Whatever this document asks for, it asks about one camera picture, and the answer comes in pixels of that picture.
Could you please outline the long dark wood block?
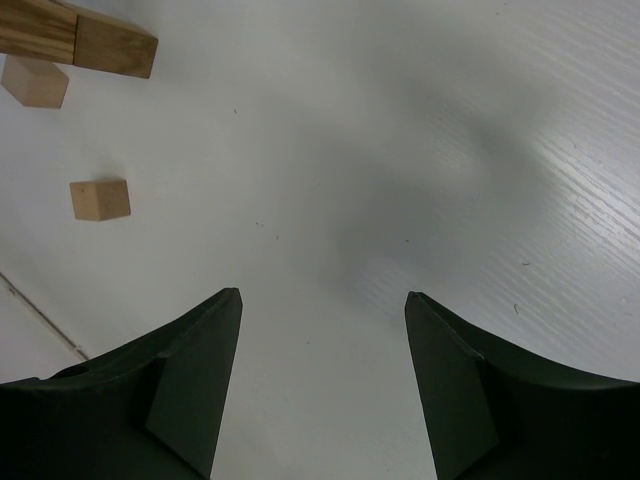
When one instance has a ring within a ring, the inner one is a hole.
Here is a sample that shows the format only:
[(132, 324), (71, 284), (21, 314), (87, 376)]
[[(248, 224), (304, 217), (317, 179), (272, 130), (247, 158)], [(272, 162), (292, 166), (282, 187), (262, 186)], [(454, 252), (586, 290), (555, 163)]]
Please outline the long dark wood block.
[(158, 38), (137, 24), (65, 3), (77, 15), (73, 65), (149, 79)]

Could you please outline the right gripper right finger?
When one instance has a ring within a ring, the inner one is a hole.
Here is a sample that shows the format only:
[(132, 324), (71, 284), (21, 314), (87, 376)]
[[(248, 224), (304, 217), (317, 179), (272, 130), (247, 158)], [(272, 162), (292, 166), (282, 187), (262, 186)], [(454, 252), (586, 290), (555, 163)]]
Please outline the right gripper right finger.
[(638, 478), (638, 383), (532, 353), (423, 293), (405, 320), (437, 478)]

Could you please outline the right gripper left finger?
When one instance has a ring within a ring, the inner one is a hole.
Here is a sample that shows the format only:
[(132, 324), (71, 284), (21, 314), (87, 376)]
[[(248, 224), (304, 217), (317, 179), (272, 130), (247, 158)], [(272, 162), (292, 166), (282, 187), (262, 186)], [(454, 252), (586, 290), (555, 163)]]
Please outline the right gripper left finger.
[(209, 478), (242, 308), (225, 288), (50, 378), (2, 384), (2, 478)]

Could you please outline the light wood cube with letter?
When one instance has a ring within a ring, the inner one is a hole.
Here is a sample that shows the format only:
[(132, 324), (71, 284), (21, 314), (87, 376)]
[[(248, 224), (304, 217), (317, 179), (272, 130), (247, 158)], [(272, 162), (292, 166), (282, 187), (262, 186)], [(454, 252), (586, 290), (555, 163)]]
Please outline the light wood cube with letter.
[(60, 109), (68, 84), (68, 76), (50, 61), (6, 56), (1, 85), (24, 107)]

